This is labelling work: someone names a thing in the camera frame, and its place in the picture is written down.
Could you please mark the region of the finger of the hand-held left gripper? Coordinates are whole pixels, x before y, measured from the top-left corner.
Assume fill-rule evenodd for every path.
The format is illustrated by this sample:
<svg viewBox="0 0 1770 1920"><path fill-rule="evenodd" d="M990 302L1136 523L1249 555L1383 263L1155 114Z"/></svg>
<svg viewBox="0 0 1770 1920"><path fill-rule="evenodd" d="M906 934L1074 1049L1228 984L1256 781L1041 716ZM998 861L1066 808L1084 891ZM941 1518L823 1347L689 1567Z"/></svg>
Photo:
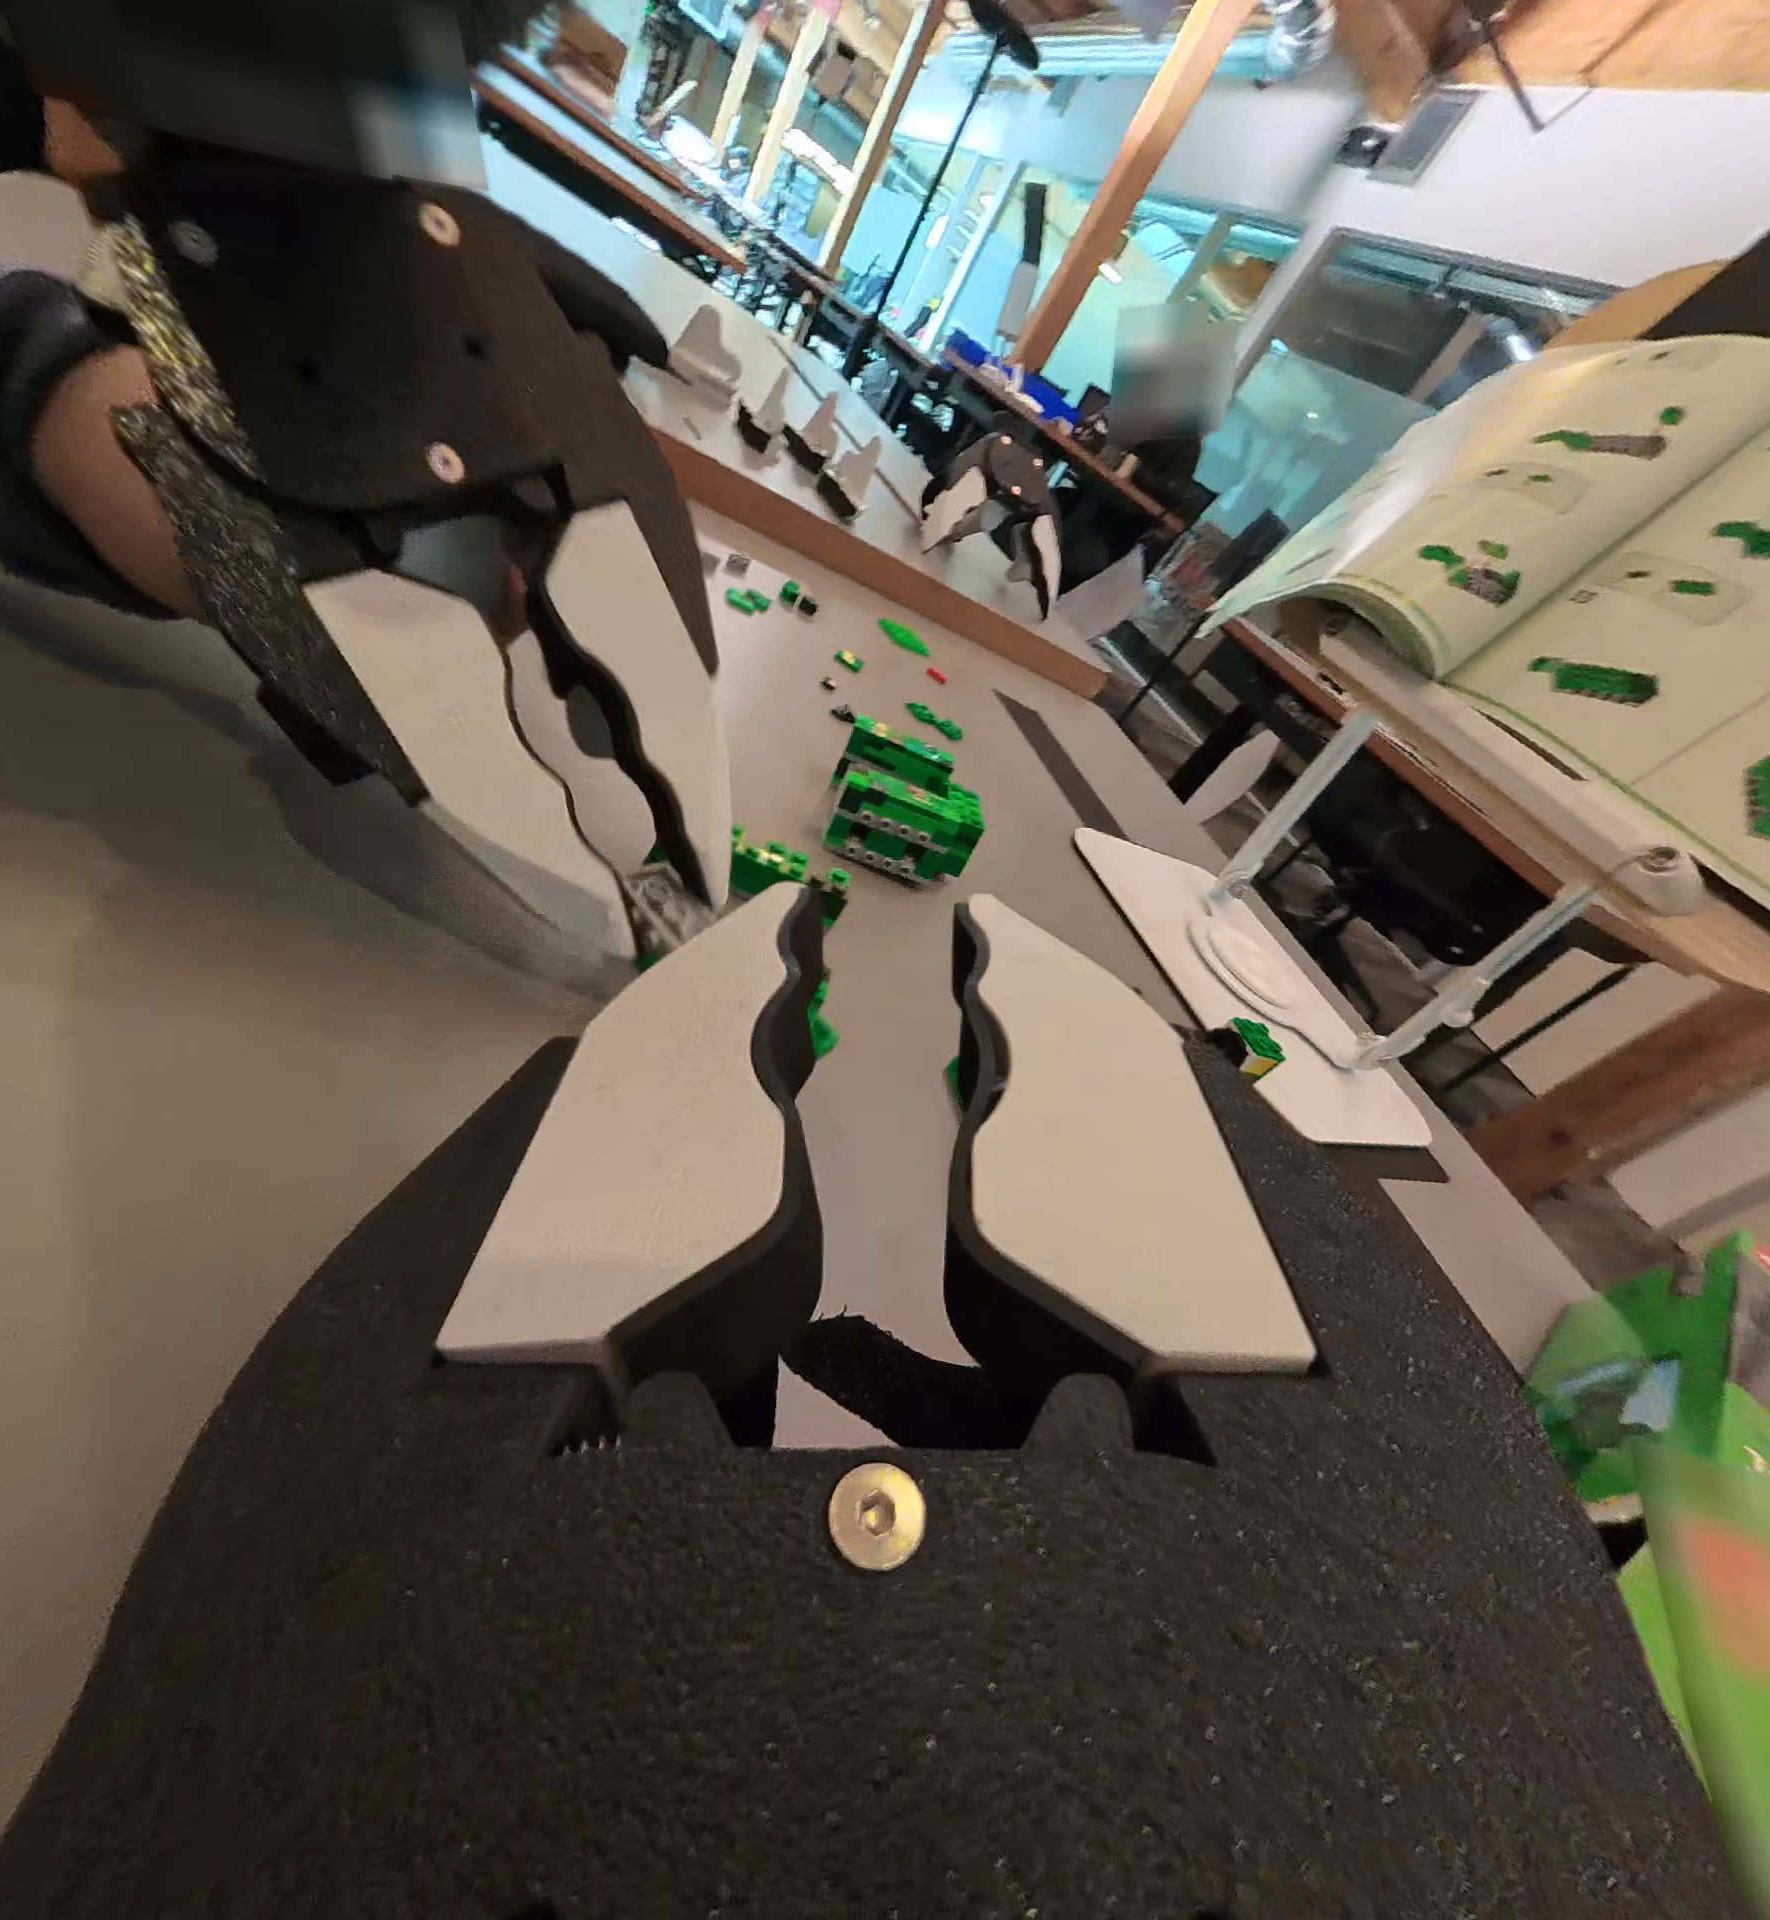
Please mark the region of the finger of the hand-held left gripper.
<svg viewBox="0 0 1770 1920"><path fill-rule="evenodd" d="M497 640L471 603L376 571L308 602L454 845L521 906L623 904L609 851L648 849L643 805L588 698L555 693L534 634Z"/></svg>
<svg viewBox="0 0 1770 1920"><path fill-rule="evenodd" d="M609 754L682 887L726 906L731 818L716 659L626 501L572 512L529 584L529 623L558 697L582 693L606 724Z"/></svg>

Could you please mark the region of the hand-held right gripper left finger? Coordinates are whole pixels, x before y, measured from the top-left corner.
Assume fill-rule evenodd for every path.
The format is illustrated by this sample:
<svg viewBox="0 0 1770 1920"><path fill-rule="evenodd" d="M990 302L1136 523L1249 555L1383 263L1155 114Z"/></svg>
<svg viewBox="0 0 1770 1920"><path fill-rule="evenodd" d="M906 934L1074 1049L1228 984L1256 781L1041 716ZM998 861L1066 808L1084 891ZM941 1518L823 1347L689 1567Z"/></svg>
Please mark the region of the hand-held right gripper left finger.
<svg viewBox="0 0 1770 1920"><path fill-rule="evenodd" d="M776 883L642 973L572 1045L439 1331L441 1361L740 1395L821 1290L799 1096L817 895Z"/></svg>

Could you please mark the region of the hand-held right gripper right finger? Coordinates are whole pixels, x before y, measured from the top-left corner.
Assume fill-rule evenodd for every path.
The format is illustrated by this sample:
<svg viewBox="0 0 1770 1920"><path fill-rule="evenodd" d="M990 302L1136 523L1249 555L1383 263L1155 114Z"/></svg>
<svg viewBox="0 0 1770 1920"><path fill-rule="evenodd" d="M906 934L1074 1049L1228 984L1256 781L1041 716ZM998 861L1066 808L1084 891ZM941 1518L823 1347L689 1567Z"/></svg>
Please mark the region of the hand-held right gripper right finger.
<svg viewBox="0 0 1770 1920"><path fill-rule="evenodd" d="M1006 1380L1273 1376L1319 1350L1177 1028L989 892L954 908L948 1322Z"/></svg>

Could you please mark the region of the small green grey brick piece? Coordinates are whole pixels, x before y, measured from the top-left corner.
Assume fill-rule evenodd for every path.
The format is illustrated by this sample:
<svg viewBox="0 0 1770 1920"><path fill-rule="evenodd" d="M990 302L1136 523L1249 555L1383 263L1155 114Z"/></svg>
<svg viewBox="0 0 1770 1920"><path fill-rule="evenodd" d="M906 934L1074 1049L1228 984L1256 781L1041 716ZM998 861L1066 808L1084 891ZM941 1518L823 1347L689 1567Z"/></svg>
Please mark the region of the small green grey brick piece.
<svg viewBox="0 0 1770 1920"><path fill-rule="evenodd" d="M639 973L706 934L718 916L718 908L687 889L666 860L650 860L618 876L618 889Z"/></svg>

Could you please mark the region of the grey desk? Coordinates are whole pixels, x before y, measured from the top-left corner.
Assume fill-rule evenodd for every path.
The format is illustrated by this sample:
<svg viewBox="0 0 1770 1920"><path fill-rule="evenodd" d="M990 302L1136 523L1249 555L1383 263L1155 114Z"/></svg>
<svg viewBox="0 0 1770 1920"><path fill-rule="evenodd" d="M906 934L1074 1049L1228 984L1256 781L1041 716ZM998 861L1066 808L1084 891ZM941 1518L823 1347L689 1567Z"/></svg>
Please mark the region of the grey desk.
<svg viewBox="0 0 1770 1920"><path fill-rule="evenodd" d="M1300 1380L869 1404L930 1510L689 1374L441 1322L592 1021L302 849L200 625L0 573L0 1916L1631 1916L1728 1886L1509 1360L1180 1034ZM960 1116L802 1090L948 1218Z"/></svg>

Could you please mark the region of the person's left hand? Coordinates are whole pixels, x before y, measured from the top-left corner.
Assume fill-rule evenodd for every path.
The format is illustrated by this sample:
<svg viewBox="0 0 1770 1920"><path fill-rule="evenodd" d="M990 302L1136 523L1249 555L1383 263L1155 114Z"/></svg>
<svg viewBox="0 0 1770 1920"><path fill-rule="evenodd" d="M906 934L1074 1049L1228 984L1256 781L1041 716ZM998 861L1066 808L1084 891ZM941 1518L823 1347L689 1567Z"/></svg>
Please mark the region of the person's left hand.
<svg viewBox="0 0 1770 1920"><path fill-rule="evenodd" d="M39 487L99 563L153 608L202 618L177 535L144 472L117 443L113 418L154 401L136 349L106 349L65 371L30 433Z"/></svg>

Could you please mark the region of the wood-edged grey table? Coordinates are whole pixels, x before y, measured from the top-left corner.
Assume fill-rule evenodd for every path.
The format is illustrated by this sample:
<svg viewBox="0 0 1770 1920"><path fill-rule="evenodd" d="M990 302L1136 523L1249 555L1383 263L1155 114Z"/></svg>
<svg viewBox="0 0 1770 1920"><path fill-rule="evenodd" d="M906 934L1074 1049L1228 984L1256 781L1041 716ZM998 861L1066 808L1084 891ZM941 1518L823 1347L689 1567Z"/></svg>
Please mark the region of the wood-edged grey table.
<svg viewBox="0 0 1770 1920"><path fill-rule="evenodd" d="M1094 698L1107 666L1064 618L1041 618L1033 590L1006 576L1003 553L982 533L954 546L920 548L917 493L926 472L826 363L759 323L711 285L657 256L639 256L631 295L674 339L695 314L716 318L719 343L735 357L735 394L760 403L786 375L786 419L808 419L823 397L834 401L839 450L878 445L866 501L839 519L815 477L782 439L767 450L741 443L734 401L718 399L669 373L633 367L631 403L650 426L684 497L769 535L834 576L872 589L928 625L971 640L1083 698Z"/></svg>

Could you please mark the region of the green studded brick strip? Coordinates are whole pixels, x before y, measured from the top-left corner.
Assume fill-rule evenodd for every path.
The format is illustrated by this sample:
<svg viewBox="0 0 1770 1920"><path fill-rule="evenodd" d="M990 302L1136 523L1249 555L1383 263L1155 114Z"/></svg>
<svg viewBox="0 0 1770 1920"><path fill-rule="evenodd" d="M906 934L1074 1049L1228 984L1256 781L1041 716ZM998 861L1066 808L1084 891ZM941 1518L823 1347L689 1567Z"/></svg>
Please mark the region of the green studded brick strip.
<svg viewBox="0 0 1770 1920"><path fill-rule="evenodd" d="M728 887L741 899L752 899L785 883L804 887L817 904L826 929L831 929L849 901L851 876L839 867L815 871L808 851L782 841L756 841L752 833L734 823L729 830Z"/></svg>

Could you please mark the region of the white book stand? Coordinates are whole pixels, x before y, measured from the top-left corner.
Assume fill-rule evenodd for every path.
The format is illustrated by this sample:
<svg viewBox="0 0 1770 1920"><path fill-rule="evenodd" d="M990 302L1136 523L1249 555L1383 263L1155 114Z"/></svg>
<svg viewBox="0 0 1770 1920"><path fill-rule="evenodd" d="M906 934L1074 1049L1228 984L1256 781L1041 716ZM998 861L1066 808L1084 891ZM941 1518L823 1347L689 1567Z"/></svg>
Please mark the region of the white book stand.
<svg viewBox="0 0 1770 1920"><path fill-rule="evenodd" d="M1445 974L1390 1036L1356 1029L1256 915L1260 865L1377 731L1443 748L1460 771L1546 827L1561 851L1561 884L1518 929ZM1204 1029L1260 1023L1282 1055L1260 1058L1257 1094L1305 1139L1326 1145L1422 1152L1424 1119L1394 1079L1394 1062L1438 1029L1464 1028L1477 1001L1548 946L1600 897L1617 892L1657 916L1709 903L1696 861L1637 808L1597 781L1566 775L1450 690L1365 690L1278 807L1208 873L1093 827L1073 843L1132 925L1193 1019Z"/></svg>

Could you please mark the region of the large green brick assembly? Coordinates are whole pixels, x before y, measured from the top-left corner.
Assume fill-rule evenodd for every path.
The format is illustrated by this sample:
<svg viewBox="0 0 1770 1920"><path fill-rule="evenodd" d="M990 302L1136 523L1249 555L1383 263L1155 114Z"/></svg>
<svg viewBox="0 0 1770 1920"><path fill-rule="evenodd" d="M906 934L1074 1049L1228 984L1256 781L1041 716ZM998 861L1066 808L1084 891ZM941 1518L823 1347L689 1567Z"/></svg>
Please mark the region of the large green brick assembly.
<svg viewBox="0 0 1770 1920"><path fill-rule="evenodd" d="M913 887L963 876L986 821L954 755L866 714L837 707L831 716L845 721L845 738L831 768L823 847Z"/></svg>

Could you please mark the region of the idle black white gripper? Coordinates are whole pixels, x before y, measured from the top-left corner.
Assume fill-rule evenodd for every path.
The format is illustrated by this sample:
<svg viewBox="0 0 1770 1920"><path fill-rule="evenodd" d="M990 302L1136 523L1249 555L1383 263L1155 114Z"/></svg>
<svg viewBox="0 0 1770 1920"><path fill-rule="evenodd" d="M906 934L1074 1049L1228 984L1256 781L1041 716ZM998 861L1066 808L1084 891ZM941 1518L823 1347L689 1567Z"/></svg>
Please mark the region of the idle black white gripper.
<svg viewBox="0 0 1770 1920"><path fill-rule="evenodd" d="M920 553L986 533L1027 584L1037 616L1052 616L1064 573L1064 529L1041 457L1006 433L966 445L926 485L917 513Z"/></svg>

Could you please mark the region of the wooden beam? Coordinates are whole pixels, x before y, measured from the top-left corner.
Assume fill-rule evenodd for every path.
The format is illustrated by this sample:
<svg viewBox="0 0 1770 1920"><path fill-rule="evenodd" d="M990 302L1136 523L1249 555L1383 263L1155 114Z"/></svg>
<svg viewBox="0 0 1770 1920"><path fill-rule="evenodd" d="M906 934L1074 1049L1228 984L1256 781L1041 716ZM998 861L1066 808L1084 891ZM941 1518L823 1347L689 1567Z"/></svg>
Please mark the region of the wooden beam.
<svg viewBox="0 0 1770 1920"><path fill-rule="evenodd" d="M1016 359L1029 371L1041 371L1057 349L1099 267L1111 260L1137 201L1254 9L1254 1L1188 6L1054 275L1014 343Z"/></svg>

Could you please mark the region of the black tripod stand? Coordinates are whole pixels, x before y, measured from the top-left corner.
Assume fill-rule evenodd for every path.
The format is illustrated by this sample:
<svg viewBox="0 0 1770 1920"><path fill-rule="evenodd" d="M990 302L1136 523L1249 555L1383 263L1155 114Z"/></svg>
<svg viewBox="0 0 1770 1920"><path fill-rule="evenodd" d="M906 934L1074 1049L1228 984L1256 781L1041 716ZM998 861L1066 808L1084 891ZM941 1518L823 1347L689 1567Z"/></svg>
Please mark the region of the black tripod stand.
<svg viewBox="0 0 1770 1920"><path fill-rule="evenodd" d="M864 310L864 315L851 326L845 352L839 361L839 373L845 377L845 381L856 381L856 377L864 371L864 367L872 359L872 343L877 340L883 327L883 310L897 285L897 280L902 272L902 267L910 254L913 252L913 244L920 239L922 227L928 221L931 205L938 199L938 192L943 186L943 173L948 170L951 157L964 138L969 120L972 119L972 111L976 109L978 99L982 98L986 85L993 79L993 70L996 61L1004 58L1025 74L1033 74L1040 67L1041 57L1040 57L1040 48L1033 37L1027 32L1023 22L1017 19L1016 13L1012 13L1006 4L969 1L969 14L978 31L978 37L985 40L985 47L986 47L985 58L982 58L982 65L974 83L969 89L966 103L959 111L950 141L926 183L926 192L922 195L917 211L912 216L912 219L908 221L901 235L901 247L897 251L897 258L893 260L893 265L886 268L886 272L880 277L878 285L874 287L872 302Z"/></svg>

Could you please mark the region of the glass partition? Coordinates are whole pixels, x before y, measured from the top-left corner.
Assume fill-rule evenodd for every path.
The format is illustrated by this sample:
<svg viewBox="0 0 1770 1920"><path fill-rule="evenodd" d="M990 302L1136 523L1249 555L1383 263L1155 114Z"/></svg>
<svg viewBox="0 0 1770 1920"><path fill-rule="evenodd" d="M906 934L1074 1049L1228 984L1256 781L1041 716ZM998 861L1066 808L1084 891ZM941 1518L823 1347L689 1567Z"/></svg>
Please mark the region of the glass partition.
<svg viewBox="0 0 1770 1920"><path fill-rule="evenodd" d="M1532 361L1607 281L1335 228L1257 327L1196 481L1236 533L1320 513L1420 419Z"/></svg>

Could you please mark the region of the green cardboard box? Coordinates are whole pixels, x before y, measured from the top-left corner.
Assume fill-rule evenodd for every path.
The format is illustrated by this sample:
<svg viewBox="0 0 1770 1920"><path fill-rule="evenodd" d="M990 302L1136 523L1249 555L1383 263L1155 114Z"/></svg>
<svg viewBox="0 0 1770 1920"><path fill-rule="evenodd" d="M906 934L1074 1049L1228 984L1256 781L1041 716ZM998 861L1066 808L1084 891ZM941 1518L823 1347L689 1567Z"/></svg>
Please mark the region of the green cardboard box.
<svg viewBox="0 0 1770 1920"><path fill-rule="evenodd" d="M1770 1916L1770 1252L1734 1230L1572 1304L1523 1391L1617 1590L1748 1898Z"/></svg>

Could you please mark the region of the open building instruction booklet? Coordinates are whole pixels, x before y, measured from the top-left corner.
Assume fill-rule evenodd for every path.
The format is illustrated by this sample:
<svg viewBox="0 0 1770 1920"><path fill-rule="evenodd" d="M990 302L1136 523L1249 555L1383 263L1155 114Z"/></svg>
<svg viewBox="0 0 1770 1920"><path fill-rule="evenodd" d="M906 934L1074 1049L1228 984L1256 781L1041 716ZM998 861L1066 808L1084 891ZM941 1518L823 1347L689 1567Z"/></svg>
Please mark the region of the open building instruction booklet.
<svg viewBox="0 0 1770 1920"><path fill-rule="evenodd" d="M1202 634L1299 606L1770 912L1770 339L1553 349L1485 381Z"/></svg>

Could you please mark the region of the wall vent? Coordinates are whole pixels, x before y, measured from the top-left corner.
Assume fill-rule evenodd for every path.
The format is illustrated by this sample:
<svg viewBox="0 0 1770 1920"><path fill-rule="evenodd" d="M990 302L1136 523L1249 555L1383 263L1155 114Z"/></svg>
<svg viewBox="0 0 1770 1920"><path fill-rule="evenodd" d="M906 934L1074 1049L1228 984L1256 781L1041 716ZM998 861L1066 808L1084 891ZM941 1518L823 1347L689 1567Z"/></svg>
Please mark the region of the wall vent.
<svg viewBox="0 0 1770 1920"><path fill-rule="evenodd" d="M1477 88L1438 85L1429 89L1396 131L1387 133L1370 176L1379 183L1410 188L1441 157L1481 99Z"/></svg>

